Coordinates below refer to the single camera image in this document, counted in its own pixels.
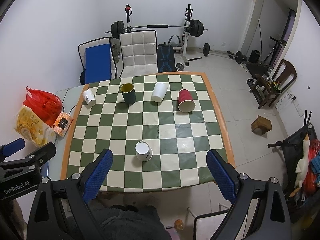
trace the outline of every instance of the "dark green cup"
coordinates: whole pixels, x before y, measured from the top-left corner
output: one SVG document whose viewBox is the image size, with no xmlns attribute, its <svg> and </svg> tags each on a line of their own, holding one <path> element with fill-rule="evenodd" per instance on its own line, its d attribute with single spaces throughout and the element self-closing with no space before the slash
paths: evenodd
<svg viewBox="0 0 320 240">
<path fill-rule="evenodd" d="M 132 105 L 136 101 L 136 92 L 134 91 L 134 85 L 126 83 L 121 86 L 120 91 L 122 93 L 124 101 L 128 105 Z"/>
</svg>

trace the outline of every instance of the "checkered tablecloth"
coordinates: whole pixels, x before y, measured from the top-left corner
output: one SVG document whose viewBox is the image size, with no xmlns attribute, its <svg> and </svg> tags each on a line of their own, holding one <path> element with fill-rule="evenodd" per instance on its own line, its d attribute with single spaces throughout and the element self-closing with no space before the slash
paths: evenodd
<svg viewBox="0 0 320 240">
<path fill-rule="evenodd" d="M 151 101 L 156 82 L 168 91 L 161 103 Z M 133 83 L 136 102 L 124 103 L 120 86 Z M 188 89 L 196 103 L 190 113 L 178 110 L 178 93 Z M 150 75 L 92 83 L 96 105 L 84 102 L 70 145 L 67 177 L 81 172 L 109 148 L 113 165 L 100 190 L 162 191 L 212 181 L 206 153 L 217 149 L 227 161 L 221 131 L 207 87 L 200 75 Z M 135 145 L 147 142 L 153 157 L 135 156 Z"/>
</svg>

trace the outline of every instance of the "blue board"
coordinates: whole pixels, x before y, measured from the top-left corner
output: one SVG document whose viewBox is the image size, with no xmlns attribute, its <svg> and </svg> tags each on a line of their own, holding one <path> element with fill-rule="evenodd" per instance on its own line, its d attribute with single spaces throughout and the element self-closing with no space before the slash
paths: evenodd
<svg viewBox="0 0 320 240">
<path fill-rule="evenodd" d="M 110 44 L 85 49 L 85 83 L 111 79 Z"/>
</svg>

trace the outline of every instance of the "blue gripper pad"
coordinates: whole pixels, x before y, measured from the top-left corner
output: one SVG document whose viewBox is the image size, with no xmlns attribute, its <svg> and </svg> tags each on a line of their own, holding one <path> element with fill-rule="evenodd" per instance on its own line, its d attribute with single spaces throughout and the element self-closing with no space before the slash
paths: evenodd
<svg viewBox="0 0 320 240">
<path fill-rule="evenodd" d="M 207 166 L 214 180 L 217 182 L 224 199 L 229 200 L 233 204 L 236 200 L 237 193 L 235 192 L 235 183 L 224 167 L 230 164 L 225 163 L 216 150 L 208 151 L 206 160 Z"/>
<path fill-rule="evenodd" d="M 97 164 L 90 177 L 84 184 L 84 192 L 82 197 L 85 203 L 88 203 L 89 200 L 92 200 L 97 196 L 98 191 L 112 166 L 112 151 L 105 149 L 100 153 L 100 155 L 103 155 L 104 151 L 106 151 L 106 153 L 101 158 L 100 162 Z"/>
<path fill-rule="evenodd" d="M 12 154 L 23 149 L 25 145 L 26 145 L 26 143 L 25 143 L 24 139 L 22 139 L 22 138 L 16 139 L 15 141 L 3 146 L 2 155 L 9 157 Z"/>
</svg>

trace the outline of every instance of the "white cup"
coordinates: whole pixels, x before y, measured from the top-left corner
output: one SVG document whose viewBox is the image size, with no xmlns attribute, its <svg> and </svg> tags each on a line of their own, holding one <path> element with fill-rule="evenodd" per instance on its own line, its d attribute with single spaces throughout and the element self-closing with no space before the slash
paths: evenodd
<svg viewBox="0 0 320 240">
<path fill-rule="evenodd" d="M 167 90 L 168 90 L 168 87 L 166 84 L 159 83 L 159 82 L 156 83 L 155 88 L 153 89 L 153 92 L 151 95 L 151 100 L 160 103 L 163 100 Z"/>
<path fill-rule="evenodd" d="M 152 157 L 152 149 L 146 142 L 138 142 L 136 144 L 136 156 L 140 161 L 148 161 Z"/>
<path fill-rule="evenodd" d="M 83 92 L 82 97 L 84 101 L 88 104 L 88 106 L 92 107 L 96 104 L 96 99 L 94 98 L 94 95 L 90 89 L 87 89 Z"/>
</svg>

